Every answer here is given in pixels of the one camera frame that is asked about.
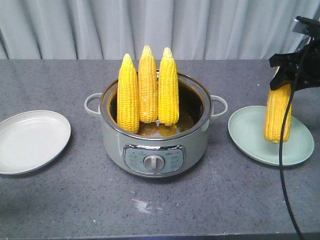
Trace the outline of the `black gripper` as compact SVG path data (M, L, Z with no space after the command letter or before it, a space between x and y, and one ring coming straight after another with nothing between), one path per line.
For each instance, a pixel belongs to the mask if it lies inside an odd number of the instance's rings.
M294 53L274 54L269 59L270 67L277 67L269 83L275 91L287 84L299 91L320 86L320 39L311 37L308 44Z

